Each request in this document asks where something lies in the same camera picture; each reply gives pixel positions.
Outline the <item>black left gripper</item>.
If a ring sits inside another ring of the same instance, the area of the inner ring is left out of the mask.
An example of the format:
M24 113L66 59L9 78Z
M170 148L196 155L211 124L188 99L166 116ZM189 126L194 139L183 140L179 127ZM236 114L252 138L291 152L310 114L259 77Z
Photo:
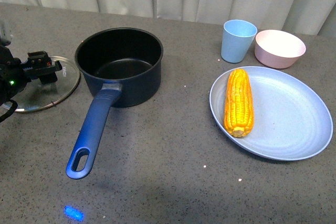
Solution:
M23 70L20 59L1 62L1 85L6 98L12 98L22 92L32 80L39 79L41 84L55 83L58 78L56 72L62 69L59 61L52 62L45 51L28 52L27 69L31 70L30 78Z

